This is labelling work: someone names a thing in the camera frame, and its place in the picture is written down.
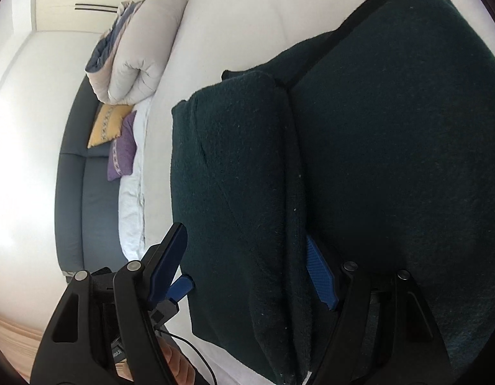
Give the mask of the left hand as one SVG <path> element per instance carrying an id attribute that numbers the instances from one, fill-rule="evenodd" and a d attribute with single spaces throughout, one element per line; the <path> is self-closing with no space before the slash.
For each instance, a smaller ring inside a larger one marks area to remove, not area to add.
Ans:
<path id="1" fill-rule="evenodd" d="M 195 368 L 184 357 L 180 349 L 170 344 L 164 337 L 158 336 L 158 345 L 166 362 L 179 385 L 194 385 L 196 379 Z"/>

